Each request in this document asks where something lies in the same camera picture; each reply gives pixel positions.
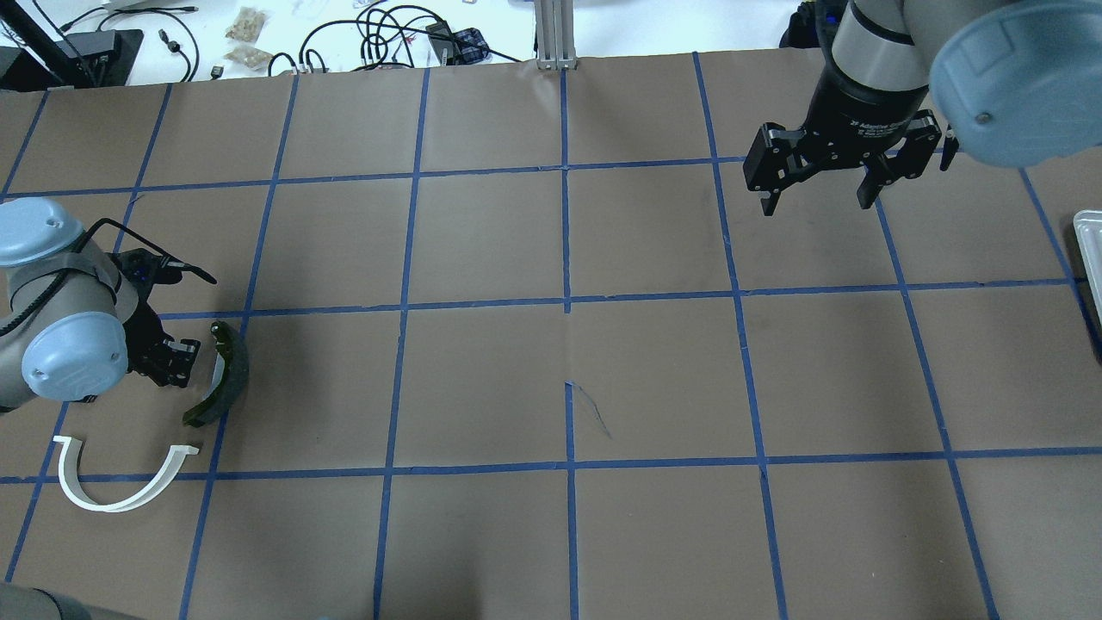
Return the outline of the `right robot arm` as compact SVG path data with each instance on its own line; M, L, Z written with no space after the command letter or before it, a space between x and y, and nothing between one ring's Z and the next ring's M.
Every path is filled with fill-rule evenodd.
M864 168L858 207L916 180L934 152L1024 168L1099 146L1098 1L810 1L795 12L824 67L802 126L760 127L746 187Z

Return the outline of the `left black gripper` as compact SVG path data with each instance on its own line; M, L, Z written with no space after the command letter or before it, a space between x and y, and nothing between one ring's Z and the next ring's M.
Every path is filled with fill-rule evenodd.
M155 380L158 387L188 388L201 352L198 340L174 340L165 330L149 297L156 285L177 285L183 272L174 260L148 250L118 252L115 267L134 289L137 306L123 322L129 369Z

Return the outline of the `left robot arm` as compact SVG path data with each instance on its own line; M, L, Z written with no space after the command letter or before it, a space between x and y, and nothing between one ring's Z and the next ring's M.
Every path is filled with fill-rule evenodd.
M105 252L93 239L102 226L114 220L85 226L45 197L3 204L3 412L35 398L88 403L129 373L188 387L201 342L169 335L148 300L196 267L145 237L137 250Z

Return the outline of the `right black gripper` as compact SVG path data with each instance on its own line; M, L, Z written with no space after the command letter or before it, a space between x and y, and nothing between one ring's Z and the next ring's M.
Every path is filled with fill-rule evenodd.
M920 177L942 138L933 111L920 108L926 93L926 87L875 90L835 65L824 66L800 129L764 123L741 165L764 216L775 214L785 189L820 171L864 165L861 209L873 208L880 191L895 182ZM899 142L896 154L886 154Z

